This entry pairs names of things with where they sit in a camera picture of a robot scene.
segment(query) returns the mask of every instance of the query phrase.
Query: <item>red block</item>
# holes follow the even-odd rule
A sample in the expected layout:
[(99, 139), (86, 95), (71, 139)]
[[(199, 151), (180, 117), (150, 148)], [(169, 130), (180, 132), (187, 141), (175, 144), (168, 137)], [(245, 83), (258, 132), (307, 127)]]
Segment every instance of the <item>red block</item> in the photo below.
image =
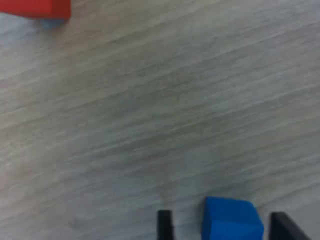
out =
[(27, 18), (69, 19), (71, 0), (0, 0), (0, 12)]

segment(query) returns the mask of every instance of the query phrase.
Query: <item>red cube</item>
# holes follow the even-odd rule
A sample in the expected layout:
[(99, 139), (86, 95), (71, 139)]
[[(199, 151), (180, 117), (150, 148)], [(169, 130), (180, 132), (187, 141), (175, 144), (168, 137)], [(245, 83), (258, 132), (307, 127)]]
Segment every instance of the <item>red cube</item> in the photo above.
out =
[(0, 0), (0, 12), (27, 18), (69, 19), (71, 0)]

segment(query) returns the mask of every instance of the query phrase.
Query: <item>blue cube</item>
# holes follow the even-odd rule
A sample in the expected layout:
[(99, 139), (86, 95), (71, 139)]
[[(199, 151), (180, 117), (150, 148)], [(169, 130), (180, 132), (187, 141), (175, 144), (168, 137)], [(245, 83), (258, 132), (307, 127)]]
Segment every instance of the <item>blue cube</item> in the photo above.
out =
[(208, 196), (202, 240), (262, 240), (264, 225), (249, 201)]

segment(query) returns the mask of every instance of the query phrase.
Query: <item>wood grain surface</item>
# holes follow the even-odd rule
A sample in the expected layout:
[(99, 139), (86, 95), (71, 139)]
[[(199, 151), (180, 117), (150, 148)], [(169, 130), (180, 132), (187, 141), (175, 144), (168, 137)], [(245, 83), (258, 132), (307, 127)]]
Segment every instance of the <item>wood grain surface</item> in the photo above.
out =
[(319, 0), (74, 0), (0, 15), (0, 239), (151, 240), (205, 196), (320, 234)]

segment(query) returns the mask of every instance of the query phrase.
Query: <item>black plastic piece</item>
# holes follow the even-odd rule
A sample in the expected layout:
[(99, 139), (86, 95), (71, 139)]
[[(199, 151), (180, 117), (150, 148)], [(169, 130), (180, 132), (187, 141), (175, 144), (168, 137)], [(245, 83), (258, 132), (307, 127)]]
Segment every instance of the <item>black plastic piece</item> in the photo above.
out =
[(174, 240), (174, 227), (170, 210), (159, 210), (157, 212), (156, 230), (157, 240)]
[(311, 240), (285, 212), (270, 216), (269, 240)]

